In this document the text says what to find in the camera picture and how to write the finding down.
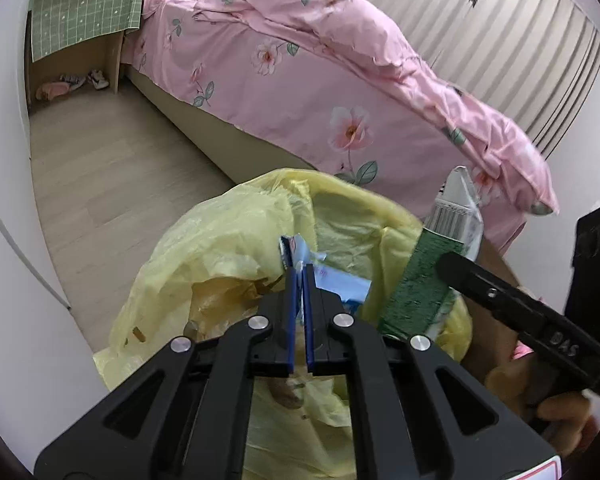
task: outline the beige curtain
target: beige curtain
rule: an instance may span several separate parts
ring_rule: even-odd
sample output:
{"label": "beige curtain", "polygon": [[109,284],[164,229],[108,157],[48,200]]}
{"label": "beige curtain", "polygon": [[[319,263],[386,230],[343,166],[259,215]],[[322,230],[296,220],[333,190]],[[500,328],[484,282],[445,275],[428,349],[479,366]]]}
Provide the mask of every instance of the beige curtain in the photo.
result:
{"label": "beige curtain", "polygon": [[369,0],[443,79],[511,117],[548,156],[600,67],[572,0]]}

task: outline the laminate flooring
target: laminate flooring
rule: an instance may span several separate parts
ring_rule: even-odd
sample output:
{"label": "laminate flooring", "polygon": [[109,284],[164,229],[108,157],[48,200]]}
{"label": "laminate flooring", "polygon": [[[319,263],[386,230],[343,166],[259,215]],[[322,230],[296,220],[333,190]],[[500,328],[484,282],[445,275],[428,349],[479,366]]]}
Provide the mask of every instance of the laminate flooring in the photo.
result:
{"label": "laminate flooring", "polygon": [[40,223],[91,349],[162,234],[233,184],[129,81],[78,90],[30,117]]}

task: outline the trash bag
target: trash bag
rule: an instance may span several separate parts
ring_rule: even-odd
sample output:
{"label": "trash bag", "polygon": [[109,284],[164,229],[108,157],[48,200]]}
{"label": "trash bag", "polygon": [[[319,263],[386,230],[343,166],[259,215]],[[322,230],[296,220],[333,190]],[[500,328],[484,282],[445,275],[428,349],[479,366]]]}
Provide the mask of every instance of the trash bag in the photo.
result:
{"label": "trash bag", "polygon": [[[357,316],[378,321],[416,245],[421,222],[389,199],[317,171],[277,170],[186,213],[142,266],[115,320],[109,347],[94,355],[113,389],[191,320],[197,340],[251,316],[258,298],[282,290],[281,235],[301,234],[331,267],[372,280]],[[472,324],[456,301],[436,342],[457,361]],[[245,479],[355,478],[351,420],[341,378],[300,372],[301,407],[254,385]]]}

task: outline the green checkered cloth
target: green checkered cloth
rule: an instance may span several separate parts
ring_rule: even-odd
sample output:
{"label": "green checkered cloth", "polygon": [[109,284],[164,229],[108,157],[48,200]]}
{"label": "green checkered cloth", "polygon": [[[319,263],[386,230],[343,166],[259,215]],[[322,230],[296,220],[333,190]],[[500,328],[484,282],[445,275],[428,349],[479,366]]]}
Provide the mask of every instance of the green checkered cloth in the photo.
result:
{"label": "green checkered cloth", "polygon": [[142,0],[31,0],[31,58],[140,27]]}

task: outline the pink blanket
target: pink blanket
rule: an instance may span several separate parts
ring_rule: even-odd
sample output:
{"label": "pink blanket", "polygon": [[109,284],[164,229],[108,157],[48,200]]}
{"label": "pink blanket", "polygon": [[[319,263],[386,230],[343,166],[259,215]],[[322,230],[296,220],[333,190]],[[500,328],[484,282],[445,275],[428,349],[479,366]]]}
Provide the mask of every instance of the pink blanket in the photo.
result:
{"label": "pink blanket", "polygon": [[557,211],[524,132],[438,79],[365,0],[144,0],[142,16],[123,62],[420,218],[459,164],[473,170],[497,247],[520,232],[524,212]]}

